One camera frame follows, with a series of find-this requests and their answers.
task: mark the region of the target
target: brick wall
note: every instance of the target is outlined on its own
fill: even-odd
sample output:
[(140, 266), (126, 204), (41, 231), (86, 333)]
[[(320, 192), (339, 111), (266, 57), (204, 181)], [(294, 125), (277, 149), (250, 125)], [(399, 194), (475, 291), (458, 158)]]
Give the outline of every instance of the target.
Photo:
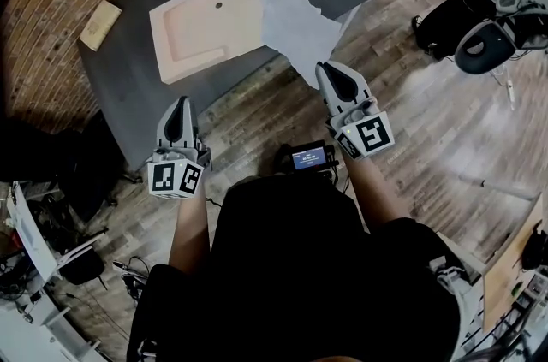
[(101, 0), (2, 0), (7, 116), (56, 132), (97, 110), (76, 39)]

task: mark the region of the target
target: wooden floor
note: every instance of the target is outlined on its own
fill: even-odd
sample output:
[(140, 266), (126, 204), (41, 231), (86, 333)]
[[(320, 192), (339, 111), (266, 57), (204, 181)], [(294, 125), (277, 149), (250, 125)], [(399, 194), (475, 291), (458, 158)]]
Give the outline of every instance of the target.
[[(433, 62), (417, 49), (411, 18), (426, 15), (442, 1), (367, 3), (334, 59), (360, 71), (381, 109), (388, 111), (396, 145), (373, 159), (408, 201), (412, 216), (487, 259), (525, 205), (469, 187), (457, 175), (485, 176), (529, 190), (546, 188), (546, 58), (534, 52), (509, 63), (517, 97), (515, 111), (510, 110), (505, 89), (489, 74), (466, 75), (449, 60)], [(234, 182), (266, 172), (282, 143), (329, 140), (325, 118), (319, 94), (289, 68), (285, 58), (277, 58), (200, 116), (215, 167), (207, 195), (222, 202)], [(343, 167), (339, 176), (342, 187)], [(60, 283), (55, 293), (61, 303), (73, 307), (70, 315), (76, 324), (101, 340), (106, 354), (124, 360), (134, 304), (110, 262), (127, 262), (132, 255), (149, 265), (165, 262), (177, 203), (149, 196), (146, 185), (120, 184), (116, 197), (119, 207), (102, 211), (90, 226), (90, 230), (110, 229), (98, 246), (107, 263), (104, 280), (109, 290), (95, 281), (80, 287)], [(208, 212), (212, 240), (218, 208), (208, 204)], [(139, 267), (136, 261), (132, 264)], [(68, 299), (63, 296), (66, 292), (83, 302)], [(165, 308), (170, 308), (169, 300)]]

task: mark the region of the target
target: table leg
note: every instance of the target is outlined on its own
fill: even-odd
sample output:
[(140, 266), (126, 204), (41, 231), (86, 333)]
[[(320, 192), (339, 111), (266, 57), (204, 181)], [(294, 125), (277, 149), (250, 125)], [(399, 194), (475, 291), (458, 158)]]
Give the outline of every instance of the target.
[(346, 29), (348, 28), (348, 25), (354, 19), (356, 12), (358, 12), (358, 9), (360, 9), (360, 7), (361, 4), (358, 4), (355, 8), (337, 18), (337, 21), (341, 23), (341, 32), (339, 38), (344, 35)]

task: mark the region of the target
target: black shirt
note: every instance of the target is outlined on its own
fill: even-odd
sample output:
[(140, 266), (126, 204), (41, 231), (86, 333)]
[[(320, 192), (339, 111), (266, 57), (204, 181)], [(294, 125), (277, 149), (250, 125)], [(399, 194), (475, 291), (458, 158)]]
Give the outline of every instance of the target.
[(449, 360), (458, 308), (428, 267), (443, 255), (460, 266), (410, 218), (367, 234), (354, 201), (316, 175), (241, 184), (203, 275), (152, 269), (128, 360), (145, 338), (158, 360)]

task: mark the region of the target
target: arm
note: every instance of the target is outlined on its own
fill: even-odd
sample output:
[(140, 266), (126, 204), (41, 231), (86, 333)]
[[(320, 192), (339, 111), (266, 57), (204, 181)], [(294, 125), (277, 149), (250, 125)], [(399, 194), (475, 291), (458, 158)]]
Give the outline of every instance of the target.
[(168, 264), (192, 275), (203, 268), (209, 254), (206, 193), (203, 181), (191, 199), (181, 199)]
[(371, 231), (399, 217), (408, 217), (405, 204), (370, 158), (354, 161), (344, 151), (343, 158), (361, 215)]

